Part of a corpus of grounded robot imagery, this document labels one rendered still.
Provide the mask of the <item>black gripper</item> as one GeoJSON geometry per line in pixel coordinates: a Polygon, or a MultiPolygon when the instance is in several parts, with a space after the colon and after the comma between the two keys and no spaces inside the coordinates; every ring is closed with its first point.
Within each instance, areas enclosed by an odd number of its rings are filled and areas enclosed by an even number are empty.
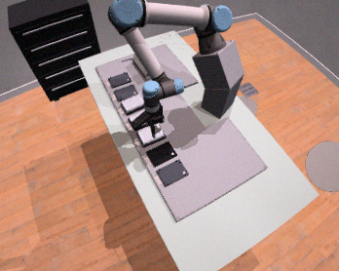
{"type": "Polygon", "coordinates": [[[147,112],[146,110],[145,110],[145,112],[147,114],[153,115],[153,117],[150,118],[146,122],[146,127],[149,127],[149,126],[151,127],[150,130],[151,130],[152,137],[156,138],[155,134],[160,132],[162,130],[162,128],[158,128],[157,125],[155,125],[155,124],[158,124],[158,123],[162,124],[162,123],[165,122],[165,120],[163,121],[163,119],[165,119],[165,116],[163,115],[163,106],[160,104],[159,110],[154,112],[154,113],[147,112]],[[159,120],[159,121],[157,121],[157,120],[159,120]]]}

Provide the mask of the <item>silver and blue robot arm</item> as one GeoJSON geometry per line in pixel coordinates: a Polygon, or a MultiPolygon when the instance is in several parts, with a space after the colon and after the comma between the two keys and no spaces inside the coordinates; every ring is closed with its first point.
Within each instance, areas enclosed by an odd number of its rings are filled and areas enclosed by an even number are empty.
{"type": "Polygon", "coordinates": [[[150,113],[159,110],[160,99],[182,94],[184,85],[180,78],[171,80],[166,75],[138,27],[144,27],[146,24],[194,26],[200,54],[209,55],[226,46],[220,33],[227,31],[233,21],[231,11],[225,6],[206,4],[197,8],[148,3],[146,0],[114,0],[108,14],[110,22],[115,22],[114,27],[125,37],[152,79],[142,87],[144,109],[150,113]]]}

